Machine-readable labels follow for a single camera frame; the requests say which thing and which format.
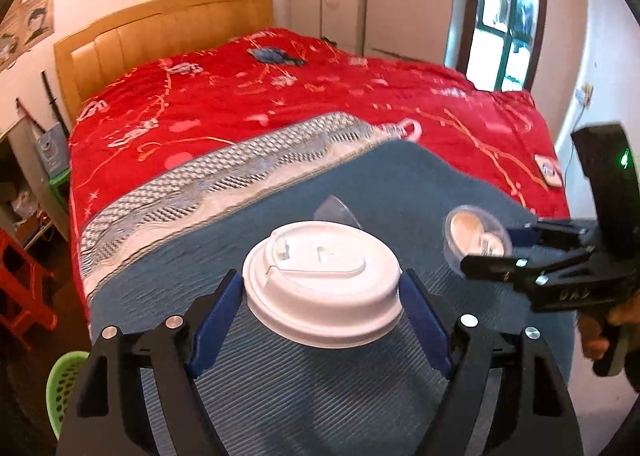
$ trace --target window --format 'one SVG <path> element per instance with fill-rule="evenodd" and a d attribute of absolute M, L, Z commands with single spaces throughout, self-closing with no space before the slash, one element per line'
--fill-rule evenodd
<path fill-rule="evenodd" d="M 532 67 L 540 0 L 478 0 L 466 76 L 478 89 L 521 90 Z"/>

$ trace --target red blanket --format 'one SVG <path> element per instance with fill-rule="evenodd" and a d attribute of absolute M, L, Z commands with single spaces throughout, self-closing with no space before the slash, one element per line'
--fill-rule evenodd
<path fill-rule="evenodd" d="M 307 64 L 260 63 L 247 52 L 259 46 Z M 274 28 L 141 66 L 87 103 L 70 138 L 75 267 L 82 230 L 116 198 L 200 154 L 336 110 L 402 122 L 409 139 L 533 213 L 568 216 L 564 191 L 534 161 L 556 156 L 528 93 L 479 91 L 442 66 L 355 57 Z"/>

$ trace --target green led indicator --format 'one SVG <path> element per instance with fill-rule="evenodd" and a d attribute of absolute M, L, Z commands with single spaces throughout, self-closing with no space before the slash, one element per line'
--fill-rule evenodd
<path fill-rule="evenodd" d="M 620 158 L 620 165 L 622 165 L 623 169 L 626 169 L 629 166 L 629 154 L 631 154 L 631 151 L 627 149 L 622 155 L 622 158 Z"/>

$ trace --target silver screw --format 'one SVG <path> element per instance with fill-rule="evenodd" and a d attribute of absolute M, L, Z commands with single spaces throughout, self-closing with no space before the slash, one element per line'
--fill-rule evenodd
<path fill-rule="evenodd" d="M 164 321 L 164 324 L 169 329 L 175 330 L 175 328 L 179 328 L 180 326 L 182 326 L 183 322 L 184 321 L 182 320 L 182 317 L 180 317 L 180 315 L 171 315 L 171 317 Z"/>
<path fill-rule="evenodd" d="M 115 326 L 107 326 L 104 330 L 102 330 L 102 338 L 104 339 L 113 339 L 118 333 L 118 329 Z"/>
<path fill-rule="evenodd" d="M 475 328 L 478 326 L 478 319 L 474 315 L 462 315 L 462 317 L 460 317 L 460 322 L 462 322 L 462 324 L 467 328 Z"/>
<path fill-rule="evenodd" d="M 528 328 L 525 328 L 524 334 L 533 340 L 540 338 L 540 332 L 537 329 L 535 329 L 533 326 L 529 326 Z"/>

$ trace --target gray ribbed mat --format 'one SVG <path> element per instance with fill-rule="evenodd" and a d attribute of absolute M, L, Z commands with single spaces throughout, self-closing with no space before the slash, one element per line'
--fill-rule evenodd
<path fill-rule="evenodd" d="M 124 332 L 154 328 L 184 312 L 197 296 L 213 292 L 229 268 L 241 269 L 271 230 L 311 219 L 329 195 L 342 199 L 364 230 L 458 312 L 502 331 L 536 326 L 568 378 L 574 315 L 533 314 L 507 286 L 456 276 L 442 252 L 444 217 L 458 205 L 482 207 L 507 226 L 523 225 L 531 214 L 404 142 L 382 145 L 148 253 L 95 296 L 94 335 L 110 324 Z M 150 370 L 143 380 L 158 448 L 173 454 Z M 218 362 L 197 386 L 232 456 L 408 456 L 433 419 L 446 381 L 428 366 L 405 317 L 367 346 L 321 350 L 278 337 L 243 304 Z"/>

